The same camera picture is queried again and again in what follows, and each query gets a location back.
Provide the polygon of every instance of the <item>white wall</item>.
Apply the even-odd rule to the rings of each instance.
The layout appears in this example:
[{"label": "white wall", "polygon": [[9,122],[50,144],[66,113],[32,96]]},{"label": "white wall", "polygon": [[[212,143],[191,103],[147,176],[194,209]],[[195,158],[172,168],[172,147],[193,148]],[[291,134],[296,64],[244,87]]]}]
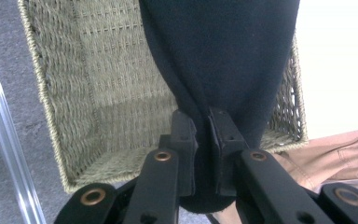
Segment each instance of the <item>white wall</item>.
[{"label": "white wall", "polygon": [[296,36],[309,138],[358,129],[358,0],[302,0]]}]

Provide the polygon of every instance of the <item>woven basket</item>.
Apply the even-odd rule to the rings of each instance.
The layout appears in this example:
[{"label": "woven basket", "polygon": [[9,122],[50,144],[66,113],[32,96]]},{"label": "woven basket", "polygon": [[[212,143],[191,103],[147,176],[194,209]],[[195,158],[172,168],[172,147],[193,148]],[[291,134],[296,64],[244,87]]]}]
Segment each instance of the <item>woven basket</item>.
[{"label": "woven basket", "polygon": [[[177,108],[148,49],[138,1],[19,0],[19,7],[65,191],[136,177]],[[262,147],[301,147],[305,131],[293,47]]]}]

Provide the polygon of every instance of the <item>metal pole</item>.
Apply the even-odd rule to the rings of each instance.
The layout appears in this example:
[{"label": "metal pole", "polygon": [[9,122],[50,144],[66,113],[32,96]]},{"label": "metal pole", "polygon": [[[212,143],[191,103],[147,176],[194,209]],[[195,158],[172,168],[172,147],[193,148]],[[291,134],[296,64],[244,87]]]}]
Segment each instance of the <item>metal pole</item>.
[{"label": "metal pole", "polygon": [[0,83],[0,148],[25,223],[46,223]]}]

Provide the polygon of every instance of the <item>person's leg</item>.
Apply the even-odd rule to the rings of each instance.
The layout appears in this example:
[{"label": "person's leg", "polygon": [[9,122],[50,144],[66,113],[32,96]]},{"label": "person's leg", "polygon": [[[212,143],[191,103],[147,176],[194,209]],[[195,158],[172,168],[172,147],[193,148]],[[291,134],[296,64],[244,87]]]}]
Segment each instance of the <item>person's leg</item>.
[{"label": "person's leg", "polygon": [[160,73],[197,128],[196,213],[229,206],[214,192],[209,106],[228,111],[258,148],[270,118],[296,25],[297,0],[141,0],[146,39]]},{"label": "person's leg", "polygon": [[316,190],[327,179],[357,179],[358,130],[312,139],[302,148],[273,156],[306,189]]}]

